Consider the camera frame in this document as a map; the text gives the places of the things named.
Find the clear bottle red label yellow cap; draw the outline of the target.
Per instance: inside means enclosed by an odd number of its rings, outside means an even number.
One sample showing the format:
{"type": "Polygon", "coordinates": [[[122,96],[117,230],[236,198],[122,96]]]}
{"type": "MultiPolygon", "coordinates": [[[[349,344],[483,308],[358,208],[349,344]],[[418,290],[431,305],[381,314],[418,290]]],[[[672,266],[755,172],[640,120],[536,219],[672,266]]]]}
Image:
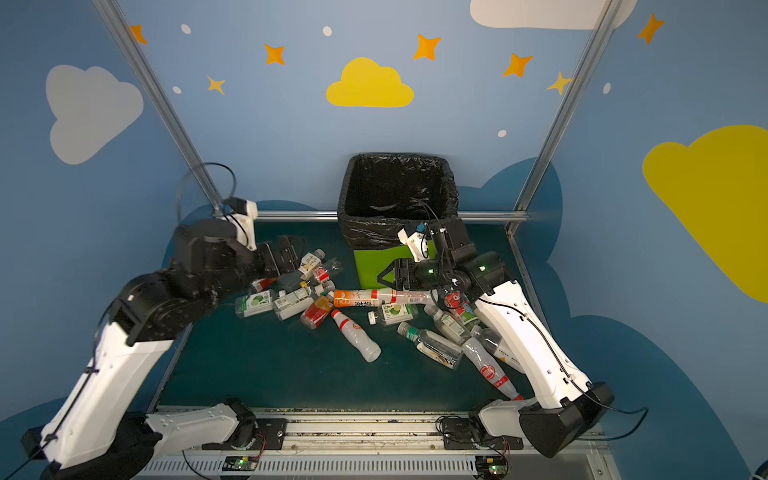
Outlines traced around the clear bottle red label yellow cap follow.
{"type": "Polygon", "coordinates": [[[337,258],[331,258],[312,271],[310,283],[323,284],[343,272],[343,264],[337,258]]]}

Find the aluminium back frame rail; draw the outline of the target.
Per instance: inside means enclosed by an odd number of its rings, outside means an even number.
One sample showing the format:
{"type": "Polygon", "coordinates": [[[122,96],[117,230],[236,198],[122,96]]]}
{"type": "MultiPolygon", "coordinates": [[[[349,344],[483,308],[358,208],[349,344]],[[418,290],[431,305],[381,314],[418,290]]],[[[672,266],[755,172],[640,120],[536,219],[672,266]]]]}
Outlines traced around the aluminium back frame rail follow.
{"type": "MultiPolygon", "coordinates": [[[[457,215],[465,223],[507,224],[524,223],[529,215],[524,211],[460,211],[457,215]]],[[[336,222],[336,211],[315,210],[259,210],[256,221],[261,222],[336,222]]]]}

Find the small red yellow tea bottle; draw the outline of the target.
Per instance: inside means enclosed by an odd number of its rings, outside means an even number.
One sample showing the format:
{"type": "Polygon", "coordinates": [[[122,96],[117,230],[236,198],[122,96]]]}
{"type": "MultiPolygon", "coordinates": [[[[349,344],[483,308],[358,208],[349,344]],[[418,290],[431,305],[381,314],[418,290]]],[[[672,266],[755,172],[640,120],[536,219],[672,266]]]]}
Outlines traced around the small red yellow tea bottle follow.
{"type": "Polygon", "coordinates": [[[300,321],[307,328],[319,327],[334,308],[334,299],[330,295],[318,297],[300,316],[300,321]]]}

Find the clear lime juice bottle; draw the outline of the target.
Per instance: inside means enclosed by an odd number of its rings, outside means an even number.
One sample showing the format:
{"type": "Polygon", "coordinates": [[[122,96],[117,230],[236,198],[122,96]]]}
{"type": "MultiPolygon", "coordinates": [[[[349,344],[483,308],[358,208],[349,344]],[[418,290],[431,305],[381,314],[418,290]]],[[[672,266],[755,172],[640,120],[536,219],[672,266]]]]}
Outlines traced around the clear lime juice bottle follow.
{"type": "Polygon", "coordinates": [[[274,298],[271,290],[265,290],[238,297],[235,301],[235,313],[240,318],[246,318],[274,309],[274,298]]]}
{"type": "Polygon", "coordinates": [[[384,304],[369,311],[367,318],[370,325],[391,326],[401,322],[415,320],[419,311],[416,305],[384,304]]]}

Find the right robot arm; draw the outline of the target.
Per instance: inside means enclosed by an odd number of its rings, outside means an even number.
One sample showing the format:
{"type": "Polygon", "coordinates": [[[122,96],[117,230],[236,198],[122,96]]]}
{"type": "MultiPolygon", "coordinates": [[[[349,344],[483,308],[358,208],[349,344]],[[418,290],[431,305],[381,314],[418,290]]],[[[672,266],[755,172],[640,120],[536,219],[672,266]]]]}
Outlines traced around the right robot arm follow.
{"type": "Polygon", "coordinates": [[[527,376],[534,392],[531,403],[496,402],[481,409],[478,417],[488,433],[502,435],[501,418],[510,415],[519,422],[513,432],[552,458],[598,423],[614,402],[612,390],[591,381],[568,358],[498,253],[478,252],[458,218],[411,222],[397,228],[396,237],[410,254],[392,261],[378,281],[393,275],[389,288],[432,293],[444,307],[471,303],[527,376]]]}

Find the clear lime juice bottle left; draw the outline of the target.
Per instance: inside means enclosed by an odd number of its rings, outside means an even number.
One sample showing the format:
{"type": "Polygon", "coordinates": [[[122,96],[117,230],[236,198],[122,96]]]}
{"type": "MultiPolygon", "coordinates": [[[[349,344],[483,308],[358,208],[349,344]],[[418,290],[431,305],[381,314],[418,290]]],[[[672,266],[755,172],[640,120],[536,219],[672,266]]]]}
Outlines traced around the clear lime juice bottle left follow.
{"type": "Polygon", "coordinates": [[[235,313],[240,318],[246,318],[274,309],[274,298],[271,290],[265,290],[238,297],[235,301],[235,313]]]}

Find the red gold energy drink bottle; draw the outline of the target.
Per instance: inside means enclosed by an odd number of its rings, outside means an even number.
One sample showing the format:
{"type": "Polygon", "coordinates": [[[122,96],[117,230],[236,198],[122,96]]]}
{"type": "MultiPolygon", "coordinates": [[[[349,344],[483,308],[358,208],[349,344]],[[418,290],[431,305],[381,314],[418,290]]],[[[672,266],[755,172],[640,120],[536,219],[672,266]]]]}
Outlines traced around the red gold energy drink bottle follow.
{"type": "Polygon", "coordinates": [[[250,286],[251,290],[254,293],[259,293],[265,290],[268,290],[274,283],[276,283],[278,280],[277,277],[275,278],[260,278],[257,280],[254,280],[250,286]]]}

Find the aluminium frame post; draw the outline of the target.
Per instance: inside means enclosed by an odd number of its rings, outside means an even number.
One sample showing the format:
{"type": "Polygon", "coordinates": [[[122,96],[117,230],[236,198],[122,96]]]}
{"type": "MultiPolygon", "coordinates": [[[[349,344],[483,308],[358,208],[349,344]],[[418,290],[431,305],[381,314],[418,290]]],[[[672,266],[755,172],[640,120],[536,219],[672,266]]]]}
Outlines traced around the aluminium frame post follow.
{"type": "Polygon", "coordinates": [[[624,1],[621,0],[606,1],[597,17],[597,23],[582,52],[573,73],[572,81],[564,93],[563,100],[545,137],[541,150],[516,200],[513,219],[505,225],[505,232],[509,240],[513,239],[519,225],[528,219],[530,204],[543,181],[546,171],[578,107],[579,101],[610,41],[615,29],[616,19],[623,4],[624,1]]]}
{"type": "Polygon", "coordinates": [[[223,217],[228,211],[223,206],[223,198],[218,187],[172,106],[170,97],[161,86],[143,52],[142,44],[135,38],[119,3],[110,0],[94,0],[92,4],[137,76],[147,97],[188,165],[188,173],[181,182],[180,191],[183,190],[183,184],[189,178],[194,177],[211,204],[214,215],[223,217]]]}

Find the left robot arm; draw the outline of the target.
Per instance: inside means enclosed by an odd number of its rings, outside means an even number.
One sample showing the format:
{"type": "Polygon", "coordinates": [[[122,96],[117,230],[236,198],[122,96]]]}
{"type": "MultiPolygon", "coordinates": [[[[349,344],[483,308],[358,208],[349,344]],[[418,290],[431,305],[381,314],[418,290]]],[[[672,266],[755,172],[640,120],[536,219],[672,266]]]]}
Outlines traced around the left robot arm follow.
{"type": "Polygon", "coordinates": [[[247,450],[257,420],[238,400],[170,416],[128,408],[154,365],[187,326],[261,278],[298,269],[304,238],[281,235],[254,248],[238,226],[219,219],[180,225],[169,265],[128,282],[106,309],[92,358],[73,392],[22,444],[44,460],[44,479],[131,479],[151,461],[206,444],[247,450]]]}

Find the clear lime juice bottle right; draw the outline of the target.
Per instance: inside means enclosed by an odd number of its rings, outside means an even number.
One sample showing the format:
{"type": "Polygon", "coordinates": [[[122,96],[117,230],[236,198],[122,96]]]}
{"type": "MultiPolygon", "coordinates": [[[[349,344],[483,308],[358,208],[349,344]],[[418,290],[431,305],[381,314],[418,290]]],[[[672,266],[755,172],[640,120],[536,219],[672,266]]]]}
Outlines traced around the clear lime juice bottle right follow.
{"type": "Polygon", "coordinates": [[[415,320],[419,311],[416,305],[384,304],[369,311],[367,318],[370,325],[391,326],[401,322],[415,320]]]}

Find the green plastic bin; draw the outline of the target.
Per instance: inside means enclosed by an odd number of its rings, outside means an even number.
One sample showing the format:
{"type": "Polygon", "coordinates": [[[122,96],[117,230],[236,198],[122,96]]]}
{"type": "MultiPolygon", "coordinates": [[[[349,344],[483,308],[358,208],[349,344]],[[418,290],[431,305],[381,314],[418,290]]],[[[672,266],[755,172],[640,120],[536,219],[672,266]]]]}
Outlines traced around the green plastic bin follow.
{"type": "Polygon", "coordinates": [[[364,289],[382,288],[378,275],[394,260],[413,259],[409,247],[397,238],[384,241],[348,240],[347,243],[353,251],[358,279],[364,289]]]}

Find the aluminium right frame post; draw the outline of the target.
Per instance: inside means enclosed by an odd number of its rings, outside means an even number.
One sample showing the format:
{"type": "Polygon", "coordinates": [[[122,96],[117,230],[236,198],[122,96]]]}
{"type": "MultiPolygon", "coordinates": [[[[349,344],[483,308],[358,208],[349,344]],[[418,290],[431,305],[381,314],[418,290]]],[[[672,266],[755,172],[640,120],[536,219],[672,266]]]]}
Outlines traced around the aluminium right frame post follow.
{"type": "Polygon", "coordinates": [[[543,181],[546,171],[578,107],[579,101],[610,41],[615,29],[616,19],[623,4],[624,1],[621,0],[606,1],[597,17],[597,23],[582,52],[573,73],[572,81],[564,93],[563,100],[545,137],[541,150],[516,200],[513,219],[505,225],[505,232],[509,240],[513,239],[519,225],[528,219],[530,204],[543,181]]]}

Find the clear bottle green cap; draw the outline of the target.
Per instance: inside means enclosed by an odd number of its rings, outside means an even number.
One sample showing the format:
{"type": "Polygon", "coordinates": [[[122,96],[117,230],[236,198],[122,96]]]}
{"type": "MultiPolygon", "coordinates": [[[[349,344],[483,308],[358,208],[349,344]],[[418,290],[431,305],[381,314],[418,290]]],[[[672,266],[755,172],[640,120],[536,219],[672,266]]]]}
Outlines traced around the clear bottle green cap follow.
{"type": "Polygon", "coordinates": [[[463,351],[457,344],[431,330],[402,322],[397,333],[413,342],[422,354],[451,370],[456,370],[463,358],[463,351]]]}

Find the white bottle red cap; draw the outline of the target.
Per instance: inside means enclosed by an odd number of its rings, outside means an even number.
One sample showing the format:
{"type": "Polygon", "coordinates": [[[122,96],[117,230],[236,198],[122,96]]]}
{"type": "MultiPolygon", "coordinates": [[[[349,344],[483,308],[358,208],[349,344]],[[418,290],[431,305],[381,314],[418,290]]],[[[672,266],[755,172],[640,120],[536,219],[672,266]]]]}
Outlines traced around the white bottle red cap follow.
{"type": "Polygon", "coordinates": [[[391,288],[375,289],[372,298],[381,304],[399,305],[434,305],[435,299],[430,291],[394,290],[391,288]]]}
{"type": "Polygon", "coordinates": [[[331,316],[344,337],[359,351],[366,362],[372,363],[379,358],[381,347],[367,335],[356,321],[338,309],[334,309],[331,316]]]}

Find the clear bottle red label right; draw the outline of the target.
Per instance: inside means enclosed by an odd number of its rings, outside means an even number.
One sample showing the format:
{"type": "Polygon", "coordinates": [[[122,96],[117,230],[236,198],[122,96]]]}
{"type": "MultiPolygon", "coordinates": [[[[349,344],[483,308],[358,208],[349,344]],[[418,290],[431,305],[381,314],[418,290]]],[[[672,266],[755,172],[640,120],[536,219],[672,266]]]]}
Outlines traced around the clear bottle red label right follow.
{"type": "Polygon", "coordinates": [[[443,302],[454,320],[467,330],[471,330],[480,320],[466,297],[458,291],[444,296],[443,302]]]}

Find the aluminium left frame post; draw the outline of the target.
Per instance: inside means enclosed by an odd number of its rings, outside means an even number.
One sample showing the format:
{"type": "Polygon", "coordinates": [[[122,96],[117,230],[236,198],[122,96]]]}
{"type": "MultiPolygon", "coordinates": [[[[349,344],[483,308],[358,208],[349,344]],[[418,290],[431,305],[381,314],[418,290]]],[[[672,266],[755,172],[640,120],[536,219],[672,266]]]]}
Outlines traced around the aluminium left frame post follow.
{"type": "Polygon", "coordinates": [[[180,191],[183,190],[183,184],[189,178],[194,177],[211,204],[214,215],[223,217],[228,211],[223,206],[223,198],[218,187],[172,106],[170,97],[161,86],[143,52],[142,44],[135,38],[119,3],[110,0],[94,0],[92,4],[137,76],[147,97],[188,165],[188,173],[181,182],[180,191]]]}

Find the orange juice bottle back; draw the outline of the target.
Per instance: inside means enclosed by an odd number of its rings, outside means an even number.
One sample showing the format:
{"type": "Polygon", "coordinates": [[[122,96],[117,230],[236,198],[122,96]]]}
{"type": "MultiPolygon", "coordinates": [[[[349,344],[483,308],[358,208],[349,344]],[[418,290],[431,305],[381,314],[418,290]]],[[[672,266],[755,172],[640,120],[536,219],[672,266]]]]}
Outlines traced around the orange juice bottle back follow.
{"type": "Polygon", "coordinates": [[[333,304],[336,308],[377,308],[383,304],[380,292],[377,289],[335,290],[333,294],[329,294],[328,297],[332,298],[333,304]]]}

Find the white bottle red logo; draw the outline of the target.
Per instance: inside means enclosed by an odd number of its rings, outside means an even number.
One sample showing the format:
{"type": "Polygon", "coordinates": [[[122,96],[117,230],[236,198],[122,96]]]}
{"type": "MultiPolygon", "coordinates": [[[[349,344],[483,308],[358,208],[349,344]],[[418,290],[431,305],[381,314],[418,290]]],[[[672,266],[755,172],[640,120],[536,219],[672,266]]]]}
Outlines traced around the white bottle red logo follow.
{"type": "Polygon", "coordinates": [[[500,367],[494,357],[485,350],[477,338],[467,339],[462,345],[462,351],[483,378],[500,393],[512,401],[524,399],[510,381],[506,372],[500,367]]]}

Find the clear square osmanthus tea bottle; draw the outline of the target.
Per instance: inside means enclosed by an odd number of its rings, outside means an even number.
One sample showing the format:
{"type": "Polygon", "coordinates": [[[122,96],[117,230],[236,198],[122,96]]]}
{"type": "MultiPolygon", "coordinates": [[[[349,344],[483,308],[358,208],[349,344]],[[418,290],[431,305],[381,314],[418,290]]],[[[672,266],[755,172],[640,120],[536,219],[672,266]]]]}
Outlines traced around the clear square osmanthus tea bottle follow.
{"type": "Polygon", "coordinates": [[[286,292],[296,290],[303,282],[307,282],[314,270],[318,268],[326,253],[322,249],[315,249],[306,253],[300,260],[296,271],[281,275],[277,281],[279,287],[286,292]]]}

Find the black bin liner bag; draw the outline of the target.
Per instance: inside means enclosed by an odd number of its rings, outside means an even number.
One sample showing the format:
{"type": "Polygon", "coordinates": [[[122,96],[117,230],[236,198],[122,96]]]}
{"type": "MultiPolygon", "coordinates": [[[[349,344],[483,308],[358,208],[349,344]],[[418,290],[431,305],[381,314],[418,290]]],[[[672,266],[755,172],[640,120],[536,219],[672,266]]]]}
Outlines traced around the black bin liner bag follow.
{"type": "Polygon", "coordinates": [[[337,218],[354,250],[400,245],[407,223],[458,216],[459,192],[449,163],[417,153],[363,153],[347,165],[337,218]]]}

